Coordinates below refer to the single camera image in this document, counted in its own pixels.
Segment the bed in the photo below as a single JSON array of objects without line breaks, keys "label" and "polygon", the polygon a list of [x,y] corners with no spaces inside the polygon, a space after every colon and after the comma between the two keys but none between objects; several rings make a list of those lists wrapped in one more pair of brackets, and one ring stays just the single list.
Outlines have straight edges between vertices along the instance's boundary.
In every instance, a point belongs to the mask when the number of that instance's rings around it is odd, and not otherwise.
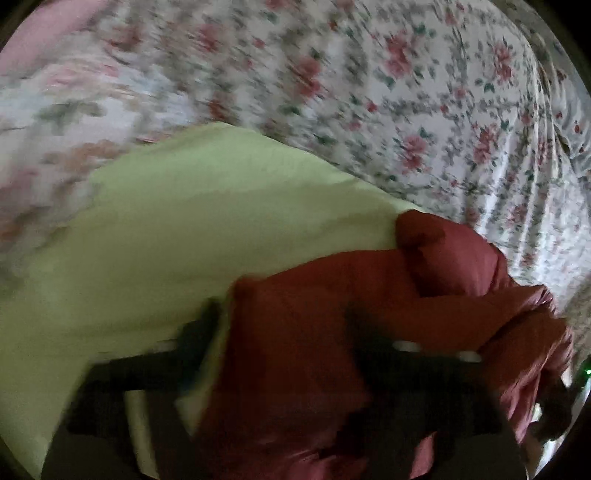
[{"label": "bed", "polygon": [[588,350],[591,99],[524,2],[96,0],[38,27],[74,5],[38,9],[0,56],[5,288],[92,201],[94,170],[221,121],[470,225]]}]

